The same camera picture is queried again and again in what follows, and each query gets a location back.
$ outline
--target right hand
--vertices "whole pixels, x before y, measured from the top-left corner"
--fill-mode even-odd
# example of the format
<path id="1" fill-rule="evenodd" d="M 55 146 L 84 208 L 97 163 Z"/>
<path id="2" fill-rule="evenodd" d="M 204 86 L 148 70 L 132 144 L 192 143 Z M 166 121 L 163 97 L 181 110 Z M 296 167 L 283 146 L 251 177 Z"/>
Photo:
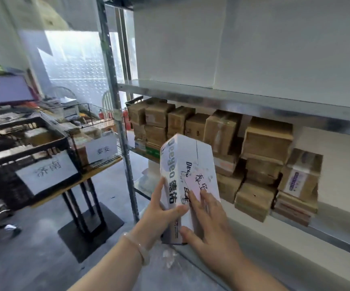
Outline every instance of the right hand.
<path id="1" fill-rule="evenodd" d="M 189 198 L 203 228 L 204 238 L 201 240 L 192 230 L 183 226 L 180 229 L 183 240 L 190 244 L 209 269 L 233 285 L 245 258 L 231 234 L 221 203 L 211 193 L 201 191 L 201 198 L 209 208 L 208 214 L 192 191 L 189 192 Z"/>

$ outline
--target bracelet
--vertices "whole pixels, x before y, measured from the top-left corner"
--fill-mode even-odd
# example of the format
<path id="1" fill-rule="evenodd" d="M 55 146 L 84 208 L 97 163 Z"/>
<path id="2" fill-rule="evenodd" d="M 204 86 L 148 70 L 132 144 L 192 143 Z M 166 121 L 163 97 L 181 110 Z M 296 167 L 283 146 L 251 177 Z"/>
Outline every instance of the bracelet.
<path id="1" fill-rule="evenodd" d="M 147 251 L 147 249 L 145 249 L 145 247 L 142 246 L 130 233 L 125 232 L 122 234 L 122 237 L 127 238 L 130 242 L 132 242 L 137 247 L 137 249 L 141 254 L 141 257 L 143 257 L 143 266 L 148 265 L 151 259 L 151 256 L 149 255 L 149 252 Z"/>

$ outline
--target white box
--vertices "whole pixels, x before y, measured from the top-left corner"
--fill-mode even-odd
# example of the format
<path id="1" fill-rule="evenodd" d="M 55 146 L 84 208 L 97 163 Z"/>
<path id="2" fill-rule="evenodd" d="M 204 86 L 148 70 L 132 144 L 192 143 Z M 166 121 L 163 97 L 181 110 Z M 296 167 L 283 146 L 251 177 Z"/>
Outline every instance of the white box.
<path id="1" fill-rule="evenodd" d="M 195 167 L 208 171 L 208 177 L 205 176 L 203 185 L 207 185 L 206 190 L 215 197 L 218 196 L 216 198 L 219 200 L 214 157 L 210 145 L 176 134 L 161 147 L 160 174 L 166 178 L 161 196 L 164 209 L 189 203 L 189 188 L 185 178 L 189 176 L 190 170 Z M 188 227 L 196 234 L 201 234 L 195 213 L 189 210 L 179 220 L 170 224 L 163 234 L 162 242 L 165 244 L 184 244 L 182 236 L 179 234 L 182 226 Z"/>

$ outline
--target shelf post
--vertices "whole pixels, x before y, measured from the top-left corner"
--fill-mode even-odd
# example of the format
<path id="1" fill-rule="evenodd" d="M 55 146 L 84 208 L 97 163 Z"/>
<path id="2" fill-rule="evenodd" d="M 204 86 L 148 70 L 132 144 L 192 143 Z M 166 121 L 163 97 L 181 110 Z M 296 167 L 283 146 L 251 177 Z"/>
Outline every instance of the shelf post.
<path id="1" fill-rule="evenodd" d="M 136 193 L 134 190 L 134 182 L 132 175 L 132 168 L 129 159 L 129 146 L 127 133 L 125 131 L 124 118 L 122 114 L 122 107 L 118 93 L 116 69 L 114 68 L 113 52 L 110 43 L 108 19 L 106 18 L 104 0 L 95 0 L 97 8 L 97 27 L 100 36 L 101 48 L 104 56 L 105 72 L 108 79 L 109 92 L 113 106 L 113 116 L 116 121 L 117 131 L 119 134 L 119 141 L 124 160 L 125 175 L 127 177 L 127 185 L 129 191 L 130 203 L 135 222 L 139 221 L 139 209 L 137 207 Z"/>

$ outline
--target white parcel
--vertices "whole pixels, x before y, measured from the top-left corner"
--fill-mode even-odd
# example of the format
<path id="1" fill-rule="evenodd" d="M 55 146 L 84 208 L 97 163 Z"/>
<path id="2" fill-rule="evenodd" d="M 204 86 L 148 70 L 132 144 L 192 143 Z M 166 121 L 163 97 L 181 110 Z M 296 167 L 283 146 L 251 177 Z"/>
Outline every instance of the white parcel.
<path id="1" fill-rule="evenodd" d="M 166 178 L 161 196 L 164 209 L 189 203 L 192 190 L 200 200 L 200 191 L 206 190 L 220 201 L 211 146 L 184 135 L 176 134 L 160 149 L 160 174 Z M 201 228 L 194 211 L 170 224 L 162 236 L 166 244 L 184 244 L 179 230 L 186 226 L 197 235 Z"/>

